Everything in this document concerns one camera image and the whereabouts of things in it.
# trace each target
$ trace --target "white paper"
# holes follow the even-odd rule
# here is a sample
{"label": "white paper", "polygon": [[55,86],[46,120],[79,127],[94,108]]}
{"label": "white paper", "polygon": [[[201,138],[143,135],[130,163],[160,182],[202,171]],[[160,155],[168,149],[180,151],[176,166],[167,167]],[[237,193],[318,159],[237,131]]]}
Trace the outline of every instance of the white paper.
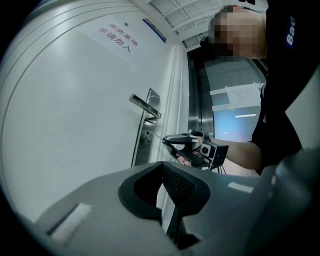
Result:
{"label": "white paper", "polygon": [[260,91],[256,84],[226,87],[231,109],[260,106]]}
{"label": "white paper", "polygon": [[101,44],[132,66],[135,66],[145,54],[144,42],[113,16],[91,21],[81,26],[78,32]]}

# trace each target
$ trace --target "camera lens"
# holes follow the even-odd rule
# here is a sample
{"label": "camera lens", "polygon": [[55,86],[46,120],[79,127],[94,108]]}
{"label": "camera lens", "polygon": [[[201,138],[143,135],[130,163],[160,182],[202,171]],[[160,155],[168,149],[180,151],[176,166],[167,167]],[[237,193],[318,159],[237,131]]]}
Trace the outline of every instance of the camera lens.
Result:
{"label": "camera lens", "polygon": [[202,149],[202,153],[204,153],[204,154],[207,154],[208,153],[208,148],[207,147],[204,147],[203,149]]}

